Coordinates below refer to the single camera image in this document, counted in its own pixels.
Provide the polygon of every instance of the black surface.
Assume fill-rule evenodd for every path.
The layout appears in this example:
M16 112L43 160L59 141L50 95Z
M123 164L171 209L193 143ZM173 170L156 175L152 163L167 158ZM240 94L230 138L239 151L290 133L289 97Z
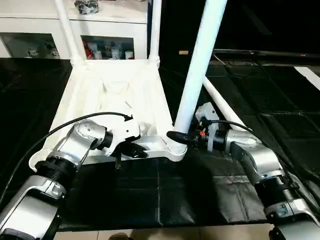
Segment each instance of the black surface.
M70 72L69 60L0 58L0 191L17 161L48 133ZM12 181L5 203L32 172L26 160Z
M6 166L1 169L3 185L19 157L48 131L71 67L67 61L34 59L3 59L0 66L1 82L7 86L14 83L0 92L0 112L7 115L1 118L1 125L6 126L8 139L1 148L1 164ZM173 119L187 68L159 70ZM294 155L294 161L318 173L317 147L304 144L318 141L317 121L304 117L320 119L317 90L291 67L266 67L267 74L258 66L233 66L230 71L232 75L223 66L210 66L207 76L248 127L277 151ZM202 89L198 103L209 100ZM295 121L296 115L304 121ZM283 119L274 116L287 117L286 122L281 125L278 122ZM300 144L294 149L284 147L296 141ZM6 201L30 174L27 162L14 178ZM125 161L119 170L114 162L83 166L67 197L60 230L264 222L263 206L240 165L220 153L191 149L178 163L153 158Z
M193 52L205 0L163 0L160 58ZM320 54L318 2L228 0L215 49Z

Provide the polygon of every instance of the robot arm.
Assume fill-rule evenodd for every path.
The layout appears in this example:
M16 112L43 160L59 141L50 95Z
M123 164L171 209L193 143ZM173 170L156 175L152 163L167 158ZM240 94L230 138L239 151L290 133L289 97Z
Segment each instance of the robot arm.
M89 119L75 123L0 214L0 240L53 239L60 224L59 206L88 152L106 148L110 155L125 137L113 136Z
M270 239L320 239L318 219L300 197L298 184L284 172L277 155L247 131L223 132L217 123L208 124L208 120L219 119L214 113L211 103L206 103L195 114L208 130L207 149L224 151L241 164L264 206L266 218L275 226Z

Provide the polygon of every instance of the black cable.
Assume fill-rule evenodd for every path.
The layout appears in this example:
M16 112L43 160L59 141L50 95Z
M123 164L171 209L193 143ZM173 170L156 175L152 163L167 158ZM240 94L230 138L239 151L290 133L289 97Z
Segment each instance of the black cable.
M66 123L56 127L55 129L51 130L50 132L48 132L46 135L44 135L43 137L41 137L35 144L33 144L30 149L28 151L26 151L26 153L22 156L22 158L20 158L20 160L17 162L17 164L15 165L11 175L10 175L10 178L9 180L7 181L4 189L3 189L3 192L1 194L1 197L0 197L0 206L3 202L3 199L5 197L5 194L8 190L8 187L14 177L14 175L16 174L16 171L18 170L19 166L21 165L21 163L24 161L24 159L30 154L30 152L38 145L40 144L41 142L43 142L44 140L46 140L46 138L48 138L49 136L51 136L52 134L56 133L57 131L59 131L60 129L70 125L70 124L74 124L78 121L81 121L81 120L84 120L84 119L87 119L87 118L91 118L91 117L95 117L95 116L99 116L99 115L116 115L116 116L121 116L121 117L124 117L125 121L127 120L131 120L132 119L132 116L128 116L128 115L125 115L125 114L122 114L122 113L118 113L118 112L112 112L112 111L104 111L104 112L96 112L96 113L92 113L92 114L88 114L88 115L84 115L84 116L81 116L81 117L78 117L78 118L75 118L73 120L70 120L70 121L67 121Z
M252 135L254 135L255 137L257 137L263 145L265 145L267 148L273 150L262 138L260 138L253 130L251 130L250 128L240 124L240 123L237 123L237 122L234 122L234 121L228 121L228 120L210 120L208 121L209 124L230 124L230 125L234 125L234 126L238 126L246 131L248 131L249 133L251 133ZM292 179L289 171L286 169L289 168L290 171L296 175L299 179L299 176L300 174L293 168L291 167L291 164L286 160L285 157L283 157L281 154L279 154L278 152L276 152L275 150L273 150L274 153L277 155L277 157L279 158L279 161L282 165L284 165L284 168L283 168L283 171L284 173L287 175L288 179L290 180L290 183L292 184L294 182L294 180ZM303 184L307 190L311 193L313 199L315 200L316 204L318 206L316 206L314 203L312 203L299 189L297 190L298 191L298 194L300 195L301 198L303 198L309 205L309 207L312 209L312 211L318 216L320 217L320 211L319 211L319 206L320 206L320 201L319 201L319 198L316 197L317 194L315 193L315 191L313 191L311 189L311 187L307 184Z

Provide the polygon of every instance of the white tube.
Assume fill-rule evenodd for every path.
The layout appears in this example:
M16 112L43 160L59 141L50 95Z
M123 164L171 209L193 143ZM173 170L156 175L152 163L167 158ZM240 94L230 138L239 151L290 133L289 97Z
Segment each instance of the white tube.
M214 49L227 0L206 0L174 130L187 133Z
M77 48L76 39L74 36L74 32L72 31L70 20L64 6L63 0L55 0L55 7L59 15L59 19L64 31L64 35L70 50L70 60L71 63L77 60L83 60L80 56L79 50Z
M161 23L161 5L162 5L162 0L153 0L150 55L149 55L149 61L151 63L156 63L158 68L160 65L159 38L160 38L160 23Z
M210 96L212 97L217 107L220 109L221 113L223 114L226 120L236 122L238 124L245 126L245 124L241 121L238 115L229 106L226 100L221 96L221 94L218 92L218 90L215 88L215 86L213 86L213 84L208 80L206 76L204 77L203 85L205 89L208 91L208 93L210 94ZM245 131L241 127L238 127L235 125L230 125L230 126L234 130Z

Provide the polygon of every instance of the floor tile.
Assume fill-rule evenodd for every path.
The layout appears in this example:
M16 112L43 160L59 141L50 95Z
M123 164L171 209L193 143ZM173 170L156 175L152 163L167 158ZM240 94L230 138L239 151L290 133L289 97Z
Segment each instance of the floor tile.
M176 228L150 228L150 229L130 229L99 231L98 240L108 240L116 233L126 233L134 240L200 240L200 230L198 227L176 227Z
M96 240L98 231L57 232L54 240Z
M270 224L201 227L202 240L269 240Z

